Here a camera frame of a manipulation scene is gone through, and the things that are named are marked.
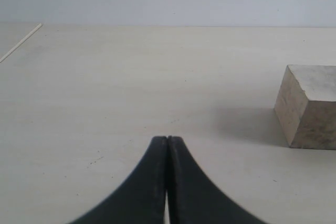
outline wooden block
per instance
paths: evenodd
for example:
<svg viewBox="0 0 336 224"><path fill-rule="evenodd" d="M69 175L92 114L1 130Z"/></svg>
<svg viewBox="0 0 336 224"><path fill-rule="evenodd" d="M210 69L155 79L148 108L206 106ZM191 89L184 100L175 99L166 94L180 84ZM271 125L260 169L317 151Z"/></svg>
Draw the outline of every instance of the wooden block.
<svg viewBox="0 0 336 224"><path fill-rule="evenodd" d="M275 112L290 147L336 150L336 67L288 65Z"/></svg>

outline beige stone cube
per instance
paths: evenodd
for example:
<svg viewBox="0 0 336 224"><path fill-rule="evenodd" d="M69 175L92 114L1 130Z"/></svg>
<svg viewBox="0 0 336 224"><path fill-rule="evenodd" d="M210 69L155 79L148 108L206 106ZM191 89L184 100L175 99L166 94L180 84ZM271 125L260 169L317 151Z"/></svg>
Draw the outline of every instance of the beige stone cube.
<svg viewBox="0 0 336 224"><path fill-rule="evenodd" d="M275 112L290 147L336 150L336 67L288 65Z"/></svg>

